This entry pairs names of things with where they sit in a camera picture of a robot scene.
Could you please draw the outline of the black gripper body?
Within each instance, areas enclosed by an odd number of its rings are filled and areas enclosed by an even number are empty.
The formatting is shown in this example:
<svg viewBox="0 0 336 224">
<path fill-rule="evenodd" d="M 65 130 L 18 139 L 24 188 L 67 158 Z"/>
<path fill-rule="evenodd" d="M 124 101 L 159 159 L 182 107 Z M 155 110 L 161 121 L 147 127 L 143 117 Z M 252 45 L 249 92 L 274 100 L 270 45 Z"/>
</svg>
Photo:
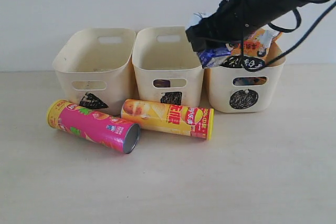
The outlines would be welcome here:
<svg viewBox="0 0 336 224">
<path fill-rule="evenodd" d="M 218 9 L 186 28 L 194 52 L 246 40 L 260 28 L 260 0 L 222 0 Z"/>
</svg>

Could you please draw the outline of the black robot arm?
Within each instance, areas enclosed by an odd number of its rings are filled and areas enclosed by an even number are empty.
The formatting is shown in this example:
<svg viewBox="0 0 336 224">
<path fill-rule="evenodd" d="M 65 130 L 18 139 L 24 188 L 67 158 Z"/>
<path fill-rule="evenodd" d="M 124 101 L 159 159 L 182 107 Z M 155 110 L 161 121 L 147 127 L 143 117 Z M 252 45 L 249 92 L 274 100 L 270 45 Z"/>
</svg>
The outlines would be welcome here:
<svg viewBox="0 0 336 224">
<path fill-rule="evenodd" d="M 329 0 L 222 0 L 215 13 L 186 30 L 194 52 L 239 43 L 280 16 Z"/>
</svg>

